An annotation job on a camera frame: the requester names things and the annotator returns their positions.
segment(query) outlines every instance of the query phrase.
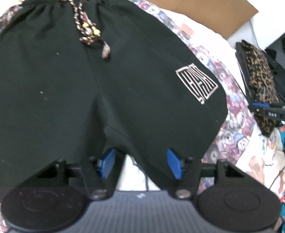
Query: white logo on gray base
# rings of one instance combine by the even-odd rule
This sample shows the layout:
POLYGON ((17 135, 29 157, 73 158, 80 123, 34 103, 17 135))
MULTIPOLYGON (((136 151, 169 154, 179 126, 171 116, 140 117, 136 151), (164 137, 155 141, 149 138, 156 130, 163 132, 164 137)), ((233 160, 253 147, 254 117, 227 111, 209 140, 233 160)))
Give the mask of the white logo on gray base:
POLYGON ((218 88, 216 82, 194 64, 182 67, 176 70, 176 73, 201 104, 204 104, 218 88))

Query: leopard print fabric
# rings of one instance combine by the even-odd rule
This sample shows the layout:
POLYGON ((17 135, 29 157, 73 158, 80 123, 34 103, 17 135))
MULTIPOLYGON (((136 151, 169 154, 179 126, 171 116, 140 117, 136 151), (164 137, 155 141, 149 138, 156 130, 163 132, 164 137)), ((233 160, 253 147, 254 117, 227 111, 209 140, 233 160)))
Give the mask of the leopard print fabric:
MULTIPOLYGON (((250 73, 249 86, 255 93, 255 102, 278 103, 273 76, 265 53, 245 40, 242 40, 242 46, 246 51, 246 61, 250 73)), ((271 135, 274 127, 277 127, 278 124, 277 121, 262 117, 260 114, 255 114, 255 120, 261 133, 266 137, 271 135)))

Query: finger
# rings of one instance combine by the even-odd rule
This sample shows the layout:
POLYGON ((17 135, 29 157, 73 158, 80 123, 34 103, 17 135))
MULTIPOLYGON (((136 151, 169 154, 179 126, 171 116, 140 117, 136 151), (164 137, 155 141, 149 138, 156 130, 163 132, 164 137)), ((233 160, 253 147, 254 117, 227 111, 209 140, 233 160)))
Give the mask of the finger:
POLYGON ((280 132, 285 132, 285 125, 280 127, 280 132))

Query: drawstring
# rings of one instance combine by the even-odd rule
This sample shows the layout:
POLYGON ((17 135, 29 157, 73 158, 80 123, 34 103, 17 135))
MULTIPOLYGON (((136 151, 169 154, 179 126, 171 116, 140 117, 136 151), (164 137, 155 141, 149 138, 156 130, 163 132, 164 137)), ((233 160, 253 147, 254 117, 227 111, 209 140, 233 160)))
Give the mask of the drawstring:
POLYGON ((80 0, 79 6, 77 7, 73 0, 61 0, 68 1, 72 5, 74 9, 74 20, 77 24, 78 30, 84 35, 80 37, 80 41, 82 41, 86 45, 91 45, 92 43, 100 43, 103 45, 103 51, 101 57, 103 59, 108 59, 110 55, 110 47, 107 45, 105 41, 101 39, 101 32, 96 28, 96 24, 89 20, 86 12, 82 10, 82 1, 80 0))

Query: black shorts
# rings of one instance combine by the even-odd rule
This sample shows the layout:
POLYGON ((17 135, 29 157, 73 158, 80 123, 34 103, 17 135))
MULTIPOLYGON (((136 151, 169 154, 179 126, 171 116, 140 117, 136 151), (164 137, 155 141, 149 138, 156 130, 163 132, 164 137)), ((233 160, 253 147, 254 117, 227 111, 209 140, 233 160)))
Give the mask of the black shorts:
POLYGON ((110 148, 167 188, 167 149, 203 157, 227 116, 226 94, 170 29, 127 0, 85 0, 111 48, 104 60, 101 45, 79 41, 69 2, 22 7, 0 33, 0 188, 110 148))

